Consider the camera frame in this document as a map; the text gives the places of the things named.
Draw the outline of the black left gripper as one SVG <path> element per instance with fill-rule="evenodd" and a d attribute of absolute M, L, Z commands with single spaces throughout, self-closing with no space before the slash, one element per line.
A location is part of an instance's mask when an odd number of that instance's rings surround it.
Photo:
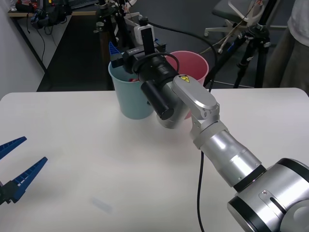
<path fill-rule="evenodd" d="M 8 155 L 12 150 L 21 145 L 27 138 L 25 136 L 0 145 L 0 159 Z M 32 165 L 22 174 L 6 184 L 0 183 L 0 205 L 3 203 L 16 203 L 26 192 L 31 182 L 48 161 L 47 157 L 43 157 L 37 163 Z"/>

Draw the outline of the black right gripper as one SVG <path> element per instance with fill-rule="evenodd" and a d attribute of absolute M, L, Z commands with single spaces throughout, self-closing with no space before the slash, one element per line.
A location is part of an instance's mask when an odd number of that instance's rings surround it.
<path fill-rule="evenodd" d="M 109 42 L 110 59 L 113 68 L 122 67 L 130 74 L 166 74 L 166 45 L 155 38 L 152 46 L 139 46 L 121 53 Z"/>

